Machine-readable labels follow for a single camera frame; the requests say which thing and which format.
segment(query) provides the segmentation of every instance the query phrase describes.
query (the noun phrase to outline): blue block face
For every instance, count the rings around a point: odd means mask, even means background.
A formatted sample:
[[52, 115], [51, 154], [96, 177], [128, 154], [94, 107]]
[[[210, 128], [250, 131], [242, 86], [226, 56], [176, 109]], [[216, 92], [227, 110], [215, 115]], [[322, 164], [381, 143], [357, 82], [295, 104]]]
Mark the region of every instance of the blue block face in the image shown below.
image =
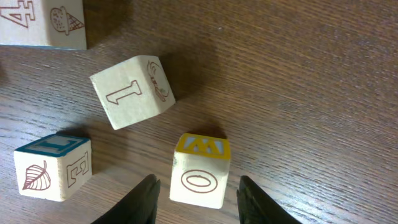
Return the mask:
[[68, 152], [86, 143], [88, 138], [52, 134], [30, 144], [22, 146], [16, 151], [40, 154], [45, 156], [61, 157]]

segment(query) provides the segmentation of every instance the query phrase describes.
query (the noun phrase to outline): yellow block face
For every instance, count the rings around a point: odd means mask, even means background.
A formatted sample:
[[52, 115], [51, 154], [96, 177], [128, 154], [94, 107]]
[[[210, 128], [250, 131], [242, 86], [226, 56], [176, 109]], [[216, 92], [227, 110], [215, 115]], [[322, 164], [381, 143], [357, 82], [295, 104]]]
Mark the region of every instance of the yellow block face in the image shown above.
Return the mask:
[[175, 150], [214, 159], [231, 159], [231, 149], [227, 139], [197, 134], [183, 134]]

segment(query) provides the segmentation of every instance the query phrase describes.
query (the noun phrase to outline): block with yellow top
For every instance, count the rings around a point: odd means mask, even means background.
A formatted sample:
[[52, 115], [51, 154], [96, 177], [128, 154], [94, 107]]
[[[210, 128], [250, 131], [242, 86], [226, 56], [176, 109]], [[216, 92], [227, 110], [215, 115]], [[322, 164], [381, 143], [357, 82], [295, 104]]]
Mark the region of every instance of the block with yellow top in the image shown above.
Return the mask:
[[170, 199], [221, 208], [230, 161], [228, 140], [184, 134], [174, 152]]

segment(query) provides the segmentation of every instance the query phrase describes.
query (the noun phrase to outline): wooden block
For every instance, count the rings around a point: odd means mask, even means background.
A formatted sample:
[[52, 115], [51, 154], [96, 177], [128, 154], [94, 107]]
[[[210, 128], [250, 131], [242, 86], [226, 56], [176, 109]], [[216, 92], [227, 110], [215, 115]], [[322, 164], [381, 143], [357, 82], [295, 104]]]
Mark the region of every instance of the wooden block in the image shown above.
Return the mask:
[[230, 160], [228, 140], [184, 134], [174, 152], [170, 199], [221, 208]]
[[136, 56], [90, 78], [115, 130], [161, 114], [175, 103], [156, 56]]
[[14, 151], [21, 195], [62, 202], [91, 178], [91, 141], [52, 134]]
[[0, 1], [0, 44], [86, 49], [83, 1]]

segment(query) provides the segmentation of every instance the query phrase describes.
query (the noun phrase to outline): wood grain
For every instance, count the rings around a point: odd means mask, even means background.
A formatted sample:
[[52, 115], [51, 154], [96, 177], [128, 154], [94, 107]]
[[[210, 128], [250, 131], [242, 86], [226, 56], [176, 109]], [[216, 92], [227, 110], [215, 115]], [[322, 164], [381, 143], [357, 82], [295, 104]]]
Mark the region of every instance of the wood grain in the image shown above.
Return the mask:
[[[248, 175], [303, 223], [398, 223], [398, 4], [85, 0], [89, 50], [0, 48], [0, 222], [90, 223], [146, 175], [157, 223], [239, 223]], [[158, 55], [177, 104], [114, 131], [89, 76]], [[70, 200], [20, 196], [12, 152], [69, 131], [94, 176]], [[169, 200], [186, 132], [227, 136], [221, 210]]]

